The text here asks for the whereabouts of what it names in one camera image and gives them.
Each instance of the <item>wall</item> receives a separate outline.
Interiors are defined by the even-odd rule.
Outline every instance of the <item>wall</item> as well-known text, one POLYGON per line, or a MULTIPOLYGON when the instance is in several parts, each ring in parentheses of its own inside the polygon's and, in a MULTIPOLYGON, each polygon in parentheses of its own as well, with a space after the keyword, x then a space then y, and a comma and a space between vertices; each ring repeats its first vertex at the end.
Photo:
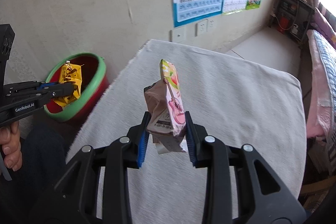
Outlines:
MULTIPOLYGON (((6 81, 43 80, 61 59, 87 51, 105 58, 112 80, 147 40, 169 40, 171 2, 0 0, 0 23, 10 23, 16 33, 6 81)), ((190 24, 183 43, 225 52, 260 30, 272 3, 262 0, 259 9, 217 16, 217 28, 199 37, 190 24)))

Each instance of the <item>yellow snack wrapper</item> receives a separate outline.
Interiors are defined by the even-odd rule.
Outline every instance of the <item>yellow snack wrapper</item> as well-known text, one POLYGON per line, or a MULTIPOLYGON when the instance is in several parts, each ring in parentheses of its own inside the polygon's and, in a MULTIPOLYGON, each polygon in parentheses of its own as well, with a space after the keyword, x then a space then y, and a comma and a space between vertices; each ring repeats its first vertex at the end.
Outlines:
POLYGON ((58 82, 60 84, 71 82, 75 86, 75 91, 72 95, 53 99, 56 104, 65 107, 69 103, 76 101, 81 95, 82 67, 80 65, 70 64, 70 61, 67 61, 61 67, 58 82))

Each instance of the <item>light switch plate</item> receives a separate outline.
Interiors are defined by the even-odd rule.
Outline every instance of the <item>light switch plate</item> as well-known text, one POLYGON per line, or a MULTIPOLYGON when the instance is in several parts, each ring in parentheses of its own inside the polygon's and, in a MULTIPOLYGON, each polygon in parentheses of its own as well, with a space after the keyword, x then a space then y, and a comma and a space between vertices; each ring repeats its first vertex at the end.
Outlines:
POLYGON ((207 32, 207 27, 208 27, 208 20, 202 20, 200 22, 197 23, 197 31, 196 31, 196 35, 199 36, 202 33, 206 33, 207 32))
POLYGON ((175 28, 171 30, 171 41, 180 43, 186 39, 186 26, 175 28))
POLYGON ((217 17, 208 19, 208 32, 212 32, 217 27, 217 17))

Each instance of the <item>finger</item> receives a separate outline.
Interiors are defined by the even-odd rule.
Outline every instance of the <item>finger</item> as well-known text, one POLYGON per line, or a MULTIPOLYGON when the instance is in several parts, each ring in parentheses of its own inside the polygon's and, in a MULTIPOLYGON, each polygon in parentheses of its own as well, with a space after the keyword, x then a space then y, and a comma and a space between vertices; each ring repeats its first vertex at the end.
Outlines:
POLYGON ((13 166, 12 169, 13 169, 13 171, 15 172, 15 171, 19 170, 21 167, 22 167, 22 153, 21 153, 21 151, 20 151, 19 161, 17 162, 16 165, 13 166))
POLYGON ((0 144, 9 143, 11 140, 11 132, 8 127, 0 128, 0 144))
POLYGON ((5 155, 15 152, 20 144, 20 134, 11 134, 9 143, 2 145, 2 151, 5 155))
POLYGON ((19 134, 20 135, 19 121, 15 121, 10 125, 10 132, 11 132, 11 134, 19 134))
POLYGON ((16 150, 14 153, 6 155, 6 157, 3 160, 5 162, 6 167, 12 168, 13 166, 15 166, 19 162, 20 155, 21 155, 20 149, 16 150))

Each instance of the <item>trash bin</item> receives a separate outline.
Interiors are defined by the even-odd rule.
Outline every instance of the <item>trash bin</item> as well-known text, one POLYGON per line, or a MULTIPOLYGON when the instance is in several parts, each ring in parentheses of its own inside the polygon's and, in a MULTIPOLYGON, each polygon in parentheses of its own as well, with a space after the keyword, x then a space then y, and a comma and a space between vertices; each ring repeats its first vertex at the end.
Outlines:
POLYGON ((44 110, 57 122, 83 122, 109 86, 106 65, 104 59, 96 54, 75 54, 58 63, 49 73, 46 82, 58 81, 61 67, 67 60, 72 64, 83 65, 81 96, 63 108, 51 100, 44 106, 44 110))

